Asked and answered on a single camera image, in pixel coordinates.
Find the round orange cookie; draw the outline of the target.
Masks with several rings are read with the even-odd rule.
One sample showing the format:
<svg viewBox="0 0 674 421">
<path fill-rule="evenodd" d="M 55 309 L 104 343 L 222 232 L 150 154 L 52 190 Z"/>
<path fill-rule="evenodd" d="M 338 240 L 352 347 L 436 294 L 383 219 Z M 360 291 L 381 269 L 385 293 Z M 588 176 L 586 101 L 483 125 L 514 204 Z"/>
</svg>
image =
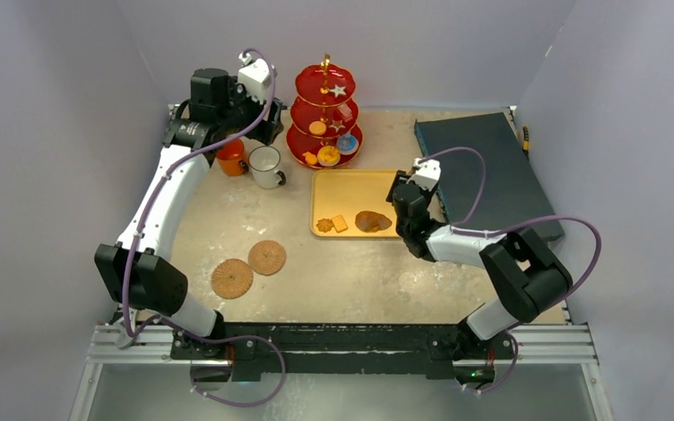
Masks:
<svg viewBox="0 0 674 421">
<path fill-rule="evenodd" d="M 308 126 L 308 131 L 312 136 L 320 137 L 326 133 L 327 126 L 324 122 L 312 121 Z"/>
</svg>

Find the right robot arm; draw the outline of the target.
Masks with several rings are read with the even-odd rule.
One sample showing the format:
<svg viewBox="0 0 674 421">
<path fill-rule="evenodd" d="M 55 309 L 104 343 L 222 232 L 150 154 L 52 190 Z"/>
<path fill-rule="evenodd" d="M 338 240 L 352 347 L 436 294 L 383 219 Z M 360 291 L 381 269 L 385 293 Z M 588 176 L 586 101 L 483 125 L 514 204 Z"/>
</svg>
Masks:
<svg viewBox="0 0 674 421">
<path fill-rule="evenodd" d="M 477 357 L 492 338 L 536 319 L 574 286 L 570 272 L 532 227 L 501 234 L 462 233 L 429 214 L 431 191 L 399 170 L 386 201 L 397 216 L 396 232 L 416 258 L 482 268 L 496 297 L 472 311 L 457 334 L 460 350 Z"/>
</svg>

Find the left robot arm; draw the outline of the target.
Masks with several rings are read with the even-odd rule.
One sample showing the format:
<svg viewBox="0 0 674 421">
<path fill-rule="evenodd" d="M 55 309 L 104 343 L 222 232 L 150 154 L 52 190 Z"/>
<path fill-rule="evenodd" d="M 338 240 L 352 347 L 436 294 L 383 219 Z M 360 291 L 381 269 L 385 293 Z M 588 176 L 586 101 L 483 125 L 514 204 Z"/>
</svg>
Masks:
<svg viewBox="0 0 674 421">
<path fill-rule="evenodd" d="M 111 244 L 97 247 L 94 262 L 121 316 L 116 345 L 125 349 L 154 322 L 192 337 L 206 359 L 226 350 L 223 316 L 197 300 L 171 252 L 183 214 L 229 142 L 249 138 L 271 144 L 282 131 L 276 70 L 262 60 L 230 75 L 202 68 L 190 78 L 190 98 L 172 110 L 151 183 L 129 225 Z"/>
</svg>

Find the square cracker biscuit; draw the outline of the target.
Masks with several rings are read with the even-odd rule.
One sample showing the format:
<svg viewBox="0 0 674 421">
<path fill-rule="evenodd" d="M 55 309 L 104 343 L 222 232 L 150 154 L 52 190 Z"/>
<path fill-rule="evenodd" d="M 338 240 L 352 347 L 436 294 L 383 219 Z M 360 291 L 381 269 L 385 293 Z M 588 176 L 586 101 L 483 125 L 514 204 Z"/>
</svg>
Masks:
<svg viewBox="0 0 674 421">
<path fill-rule="evenodd" d="M 348 224 L 342 215 L 337 215 L 331 218 L 334 230 L 338 233 L 345 232 L 348 229 Z"/>
</svg>

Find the red three-tier cake stand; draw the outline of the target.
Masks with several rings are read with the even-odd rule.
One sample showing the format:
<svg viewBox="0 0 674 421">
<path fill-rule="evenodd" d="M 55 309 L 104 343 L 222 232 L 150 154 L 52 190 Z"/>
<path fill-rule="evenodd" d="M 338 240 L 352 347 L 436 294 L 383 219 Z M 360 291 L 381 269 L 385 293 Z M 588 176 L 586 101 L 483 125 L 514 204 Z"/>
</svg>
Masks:
<svg viewBox="0 0 674 421">
<path fill-rule="evenodd" d="M 331 93 L 328 93 L 327 90 L 335 84 L 346 86 L 347 95 L 335 99 Z M 311 169 L 346 166 L 358 154 L 363 143 L 362 129 L 358 124 L 360 110 L 354 100 L 355 78 L 347 69 L 335 64 L 329 54 L 325 54 L 319 63 L 301 70 L 295 78 L 295 89 L 296 98 L 290 107 L 291 125 L 286 133 L 286 146 L 291 156 L 299 164 Z M 336 132 L 329 125 L 333 120 L 337 120 L 334 118 L 335 107 L 345 102 L 352 103 L 355 118 L 343 122 L 345 127 Z M 324 122 L 327 126 L 326 133 L 320 137 L 312 136 L 308 131 L 309 124 L 317 120 Z M 322 146 L 335 146 L 336 140 L 346 133 L 356 136 L 360 143 L 354 154 L 342 155 L 340 163 L 331 168 L 324 168 L 320 164 L 311 167 L 305 163 L 303 153 L 310 152 L 317 156 Z"/>
</svg>

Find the orange fish shaped cookie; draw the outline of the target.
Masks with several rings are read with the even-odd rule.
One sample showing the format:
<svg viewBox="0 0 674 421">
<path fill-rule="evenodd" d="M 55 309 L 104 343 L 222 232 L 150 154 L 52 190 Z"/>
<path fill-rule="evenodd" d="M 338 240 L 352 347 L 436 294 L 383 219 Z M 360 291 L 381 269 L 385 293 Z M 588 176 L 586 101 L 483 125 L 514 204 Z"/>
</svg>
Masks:
<svg viewBox="0 0 674 421">
<path fill-rule="evenodd" d="M 302 156 L 308 166 L 314 167 L 319 163 L 318 157 L 313 153 L 305 152 L 302 154 Z"/>
</svg>

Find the white star cookie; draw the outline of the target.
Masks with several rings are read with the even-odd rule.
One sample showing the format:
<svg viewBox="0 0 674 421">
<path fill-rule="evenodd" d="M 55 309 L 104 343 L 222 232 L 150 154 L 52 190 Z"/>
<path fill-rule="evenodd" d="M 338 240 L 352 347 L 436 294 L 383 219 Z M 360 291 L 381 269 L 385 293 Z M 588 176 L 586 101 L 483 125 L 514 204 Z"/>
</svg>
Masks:
<svg viewBox="0 0 674 421">
<path fill-rule="evenodd" d="M 335 99 L 347 95 L 347 87 L 342 85 L 335 84 L 332 88 L 328 89 L 327 92 L 331 93 Z"/>
</svg>

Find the brown star cookie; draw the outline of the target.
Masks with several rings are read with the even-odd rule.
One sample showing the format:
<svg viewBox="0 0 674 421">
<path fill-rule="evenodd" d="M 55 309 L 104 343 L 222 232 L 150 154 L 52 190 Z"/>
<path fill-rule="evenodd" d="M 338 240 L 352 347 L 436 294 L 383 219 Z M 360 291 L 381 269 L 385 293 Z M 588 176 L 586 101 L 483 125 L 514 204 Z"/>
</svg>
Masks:
<svg viewBox="0 0 674 421">
<path fill-rule="evenodd" d="M 336 132 L 339 132 L 341 129 L 345 127 L 343 124 L 342 120 L 333 120 L 332 123 L 329 125 L 331 129 L 333 129 Z"/>
</svg>

